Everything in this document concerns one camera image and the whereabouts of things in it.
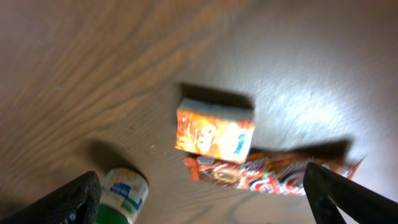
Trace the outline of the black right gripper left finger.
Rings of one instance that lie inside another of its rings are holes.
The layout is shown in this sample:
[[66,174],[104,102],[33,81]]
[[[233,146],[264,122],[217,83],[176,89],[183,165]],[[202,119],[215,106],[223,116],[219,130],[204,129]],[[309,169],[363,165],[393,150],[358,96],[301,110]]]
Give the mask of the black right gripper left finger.
[[94,171],[71,182],[1,220],[1,224],[94,224],[101,185]]

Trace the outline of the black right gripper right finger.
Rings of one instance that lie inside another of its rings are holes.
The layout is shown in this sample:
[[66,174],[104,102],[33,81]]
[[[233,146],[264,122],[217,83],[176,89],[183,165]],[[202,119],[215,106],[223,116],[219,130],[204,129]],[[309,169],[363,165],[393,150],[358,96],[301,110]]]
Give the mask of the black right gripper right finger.
[[345,223],[340,210],[358,223],[397,223],[397,202],[316,163],[307,164],[303,187],[317,223]]

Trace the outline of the green lid jar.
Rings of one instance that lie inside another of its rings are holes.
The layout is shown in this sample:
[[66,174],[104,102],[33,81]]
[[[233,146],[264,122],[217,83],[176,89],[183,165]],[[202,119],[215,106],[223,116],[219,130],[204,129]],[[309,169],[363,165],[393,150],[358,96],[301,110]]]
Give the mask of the green lid jar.
[[96,224],[134,224],[149,194],[149,184],[139,173],[111,169],[101,184]]

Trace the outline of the red chocolate bar wrapper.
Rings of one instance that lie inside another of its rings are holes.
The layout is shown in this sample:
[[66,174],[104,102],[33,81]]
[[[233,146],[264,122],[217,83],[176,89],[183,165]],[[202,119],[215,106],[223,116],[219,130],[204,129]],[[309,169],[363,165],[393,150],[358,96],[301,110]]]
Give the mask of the red chocolate bar wrapper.
[[348,162],[342,158],[304,152],[255,152],[248,155],[242,164],[205,156],[187,157],[183,162],[194,181],[252,192],[294,196],[305,195],[303,177],[310,162],[348,179],[353,178],[361,164],[361,161]]

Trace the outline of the small orange box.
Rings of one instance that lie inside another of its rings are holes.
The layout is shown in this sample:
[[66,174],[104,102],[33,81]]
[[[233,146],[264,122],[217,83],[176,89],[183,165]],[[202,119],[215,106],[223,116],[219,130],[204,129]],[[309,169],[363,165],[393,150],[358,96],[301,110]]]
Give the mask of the small orange box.
[[185,98],[177,108],[175,148],[242,164],[255,128],[251,109]]

